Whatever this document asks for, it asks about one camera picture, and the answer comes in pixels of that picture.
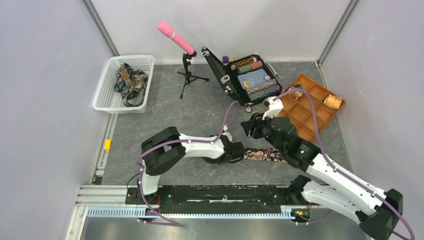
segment gray floor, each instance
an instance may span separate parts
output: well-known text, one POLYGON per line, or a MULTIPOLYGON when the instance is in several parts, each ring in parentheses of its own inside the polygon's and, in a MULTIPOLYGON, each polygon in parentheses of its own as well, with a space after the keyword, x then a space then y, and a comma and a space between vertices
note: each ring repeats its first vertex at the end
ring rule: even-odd
MULTIPOLYGON (((306 74, 320 84, 321 75, 314 62, 272 63, 278 80, 285 88, 300 74, 306 74)), ((120 114, 116 121, 111 148, 102 185, 125 185, 139 168, 135 164, 141 154, 141 143, 166 127, 176 126, 180 133, 207 137, 216 135, 223 123, 224 114, 233 101, 220 87, 207 64, 190 66, 194 75, 210 78, 209 82, 196 80, 185 88, 182 65, 154 66, 147 111, 142 114, 120 114)), ((261 111, 262 104, 254 108, 261 111)), ((232 119, 235 110, 229 116, 232 119)), ((246 138, 240 122, 250 115, 242 109, 229 131, 233 141, 245 147, 272 147, 265 140, 246 138)), ((326 152, 344 168, 351 170, 337 122, 333 119, 321 133, 326 152)), ((243 160, 235 164, 208 164, 201 158, 183 158, 160 178, 160 185, 194 184, 290 184, 300 174, 307 175, 283 162, 243 160)))
MULTIPOLYGON (((313 209, 312 219, 327 209, 313 209)), ((366 240, 360 227, 349 218, 333 212, 326 220, 309 226, 296 226, 275 219, 176 219, 180 226, 138 223, 134 218, 88 217, 82 240, 366 240)))

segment microphone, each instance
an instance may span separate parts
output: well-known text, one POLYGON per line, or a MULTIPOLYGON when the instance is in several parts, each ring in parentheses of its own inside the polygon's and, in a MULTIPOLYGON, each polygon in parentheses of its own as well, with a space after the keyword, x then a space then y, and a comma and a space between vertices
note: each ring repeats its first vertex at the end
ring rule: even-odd
POLYGON ((176 34, 174 29, 165 21, 160 21, 157 24, 157 29, 170 38, 174 43, 180 46, 184 51, 186 51, 191 57, 196 57, 196 51, 186 42, 180 35, 176 34))

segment tripod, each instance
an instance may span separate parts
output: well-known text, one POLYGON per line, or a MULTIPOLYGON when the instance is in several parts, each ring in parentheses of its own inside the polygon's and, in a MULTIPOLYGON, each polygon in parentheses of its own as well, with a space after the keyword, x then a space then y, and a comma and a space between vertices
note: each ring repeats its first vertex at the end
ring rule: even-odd
POLYGON ((192 75, 192 72, 189 71, 189 65, 192 64, 190 62, 190 60, 192 59, 192 57, 195 57, 196 55, 197 55, 196 51, 194 51, 193 54, 191 54, 191 55, 188 54, 188 53, 184 53, 182 55, 182 64, 184 65, 185 73, 177 71, 177 73, 184 75, 184 78, 185 78, 184 86, 182 87, 182 92, 181 92, 181 95, 179 96, 180 99, 183 99, 183 93, 184 93, 184 89, 186 88, 186 86, 189 85, 194 80, 203 79, 205 81, 209 81, 209 78, 194 76, 194 75, 192 75))

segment yellow tag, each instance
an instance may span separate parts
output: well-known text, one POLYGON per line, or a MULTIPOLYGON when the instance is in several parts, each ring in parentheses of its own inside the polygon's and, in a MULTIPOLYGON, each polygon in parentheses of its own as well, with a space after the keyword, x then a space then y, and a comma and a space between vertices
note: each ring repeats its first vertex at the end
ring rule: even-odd
POLYGON ((105 141, 104 141, 104 150, 109 150, 109 149, 111 149, 111 139, 106 139, 105 141))

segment wooden tray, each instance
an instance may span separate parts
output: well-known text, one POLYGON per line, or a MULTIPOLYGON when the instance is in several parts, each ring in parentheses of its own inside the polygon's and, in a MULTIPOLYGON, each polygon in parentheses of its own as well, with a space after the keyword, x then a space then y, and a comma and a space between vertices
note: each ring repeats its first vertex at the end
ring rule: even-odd
MULTIPOLYGON (((323 101, 329 94, 337 95, 304 74, 298 76, 297 79, 284 90, 284 92, 296 84, 302 84, 303 89, 309 93, 315 109, 318 132, 321 133, 336 116, 337 112, 340 111, 340 109, 342 109, 342 107, 346 104, 346 101, 343 99, 338 110, 334 110, 325 105, 323 101)), ((308 97, 303 95, 298 101, 296 101, 289 95, 285 95, 281 98, 281 101, 283 109, 277 116, 288 117, 290 122, 296 126, 299 137, 313 142, 317 136, 315 134, 314 118, 312 116, 312 109, 308 97)))

